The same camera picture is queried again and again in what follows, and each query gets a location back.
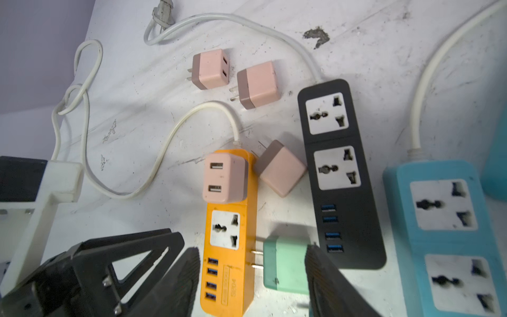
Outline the brown pink charger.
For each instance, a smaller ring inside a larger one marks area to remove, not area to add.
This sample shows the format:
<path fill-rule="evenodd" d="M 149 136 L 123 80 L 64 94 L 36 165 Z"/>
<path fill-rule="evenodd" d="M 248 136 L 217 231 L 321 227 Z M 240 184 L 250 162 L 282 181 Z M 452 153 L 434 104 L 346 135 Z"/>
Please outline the brown pink charger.
<path fill-rule="evenodd" d="M 242 202 L 248 191 L 248 163 L 232 153 L 211 153 L 205 159 L 203 199 L 207 203 Z"/>

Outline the black power strip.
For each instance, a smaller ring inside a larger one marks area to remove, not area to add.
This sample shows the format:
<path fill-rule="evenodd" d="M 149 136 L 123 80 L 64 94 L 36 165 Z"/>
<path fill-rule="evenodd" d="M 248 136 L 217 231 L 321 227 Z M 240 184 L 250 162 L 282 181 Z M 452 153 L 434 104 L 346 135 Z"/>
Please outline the black power strip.
<path fill-rule="evenodd" d="M 349 84 L 335 79 L 302 89 L 298 107 L 318 244 L 339 269 L 387 261 Z"/>

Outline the teal triangular power strip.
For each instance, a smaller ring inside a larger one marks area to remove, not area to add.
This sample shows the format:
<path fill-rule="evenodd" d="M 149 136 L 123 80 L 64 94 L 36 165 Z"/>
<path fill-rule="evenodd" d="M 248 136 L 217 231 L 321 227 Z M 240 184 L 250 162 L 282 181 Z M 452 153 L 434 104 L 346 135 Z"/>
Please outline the teal triangular power strip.
<path fill-rule="evenodd" d="M 506 202 L 506 109 L 496 127 L 481 183 L 489 197 Z"/>

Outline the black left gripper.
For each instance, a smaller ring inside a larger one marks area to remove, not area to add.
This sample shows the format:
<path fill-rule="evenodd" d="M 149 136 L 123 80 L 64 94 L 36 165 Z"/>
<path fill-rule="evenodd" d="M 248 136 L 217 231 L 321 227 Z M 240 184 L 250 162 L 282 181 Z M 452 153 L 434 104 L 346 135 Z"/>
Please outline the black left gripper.
<path fill-rule="evenodd" d="M 42 264 L 1 299 L 1 316 L 126 316 L 183 250 L 170 229 L 91 239 Z M 125 277 L 113 263 L 144 254 Z"/>

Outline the pink usb charger plug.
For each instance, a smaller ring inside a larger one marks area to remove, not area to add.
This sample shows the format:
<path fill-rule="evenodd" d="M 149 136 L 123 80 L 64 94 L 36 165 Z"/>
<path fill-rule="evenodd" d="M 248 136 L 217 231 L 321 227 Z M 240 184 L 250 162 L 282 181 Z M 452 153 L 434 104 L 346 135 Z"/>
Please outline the pink usb charger plug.
<path fill-rule="evenodd" d="M 222 49 L 195 54 L 188 71 L 191 75 L 187 80 L 202 91 L 229 84 L 230 62 Z"/>

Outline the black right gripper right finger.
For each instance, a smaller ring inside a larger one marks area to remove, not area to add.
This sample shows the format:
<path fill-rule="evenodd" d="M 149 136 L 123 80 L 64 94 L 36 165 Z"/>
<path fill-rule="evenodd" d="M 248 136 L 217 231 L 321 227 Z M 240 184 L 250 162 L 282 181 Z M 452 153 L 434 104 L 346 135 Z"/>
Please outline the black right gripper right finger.
<path fill-rule="evenodd" d="M 378 316 L 335 264 L 315 245 L 304 259 L 312 316 Z"/>

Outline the orange power strip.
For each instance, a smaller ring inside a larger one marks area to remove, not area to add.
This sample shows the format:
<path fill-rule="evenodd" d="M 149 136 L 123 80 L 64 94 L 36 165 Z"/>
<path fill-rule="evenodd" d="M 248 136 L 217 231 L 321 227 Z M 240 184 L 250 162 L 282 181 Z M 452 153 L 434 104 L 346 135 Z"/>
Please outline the orange power strip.
<path fill-rule="evenodd" d="M 245 149 L 219 150 L 248 163 L 248 191 L 242 202 L 207 203 L 200 302 L 213 316 L 243 316 L 253 301 L 257 224 L 256 157 Z"/>

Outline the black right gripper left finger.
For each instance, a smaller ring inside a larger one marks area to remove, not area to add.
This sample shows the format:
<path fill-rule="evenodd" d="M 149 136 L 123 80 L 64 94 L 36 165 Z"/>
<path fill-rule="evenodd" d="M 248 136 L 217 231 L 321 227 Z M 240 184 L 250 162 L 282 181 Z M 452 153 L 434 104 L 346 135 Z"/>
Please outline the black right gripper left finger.
<path fill-rule="evenodd" d="M 190 316 L 199 284 L 200 257 L 188 248 L 160 278 L 146 278 L 135 293 L 129 316 Z"/>

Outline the beige pink charger plug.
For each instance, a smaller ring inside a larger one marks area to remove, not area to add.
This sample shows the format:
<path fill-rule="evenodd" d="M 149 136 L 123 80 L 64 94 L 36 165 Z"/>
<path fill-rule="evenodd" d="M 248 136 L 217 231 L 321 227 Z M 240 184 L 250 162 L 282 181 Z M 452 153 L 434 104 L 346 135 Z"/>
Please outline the beige pink charger plug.
<path fill-rule="evenodd" d="M 270 143 L 254 165 L 257 176 L 282 198 L 289 195 L 306 170 L 306 165 L 278 140 Z"/>

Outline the green usb charger plug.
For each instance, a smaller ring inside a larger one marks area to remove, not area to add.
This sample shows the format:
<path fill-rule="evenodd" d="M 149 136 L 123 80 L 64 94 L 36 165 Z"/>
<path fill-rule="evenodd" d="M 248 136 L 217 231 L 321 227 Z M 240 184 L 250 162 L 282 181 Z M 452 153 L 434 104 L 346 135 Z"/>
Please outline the green usb charger plug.
<path fill-rule="evenodd" d="M 264 287 L 275 291 L 309 294 L 305 257 L 309 239 L 271 235 L 264 240 L 261 251 L 252 254 L 263 257 L 263 264 L 253 267 L 263 269 Z"/>

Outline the teal rectangular power strip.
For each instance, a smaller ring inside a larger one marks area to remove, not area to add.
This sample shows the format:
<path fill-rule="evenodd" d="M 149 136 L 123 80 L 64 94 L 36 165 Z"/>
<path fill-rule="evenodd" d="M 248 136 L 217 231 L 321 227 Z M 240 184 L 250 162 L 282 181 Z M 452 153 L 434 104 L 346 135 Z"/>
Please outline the teal rectangular power strip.
<path fill-rule="evenodd" d="M 475 168 L 408 162 L 384 171 L 409 316 L 505 316 L 506 274 Z"/>

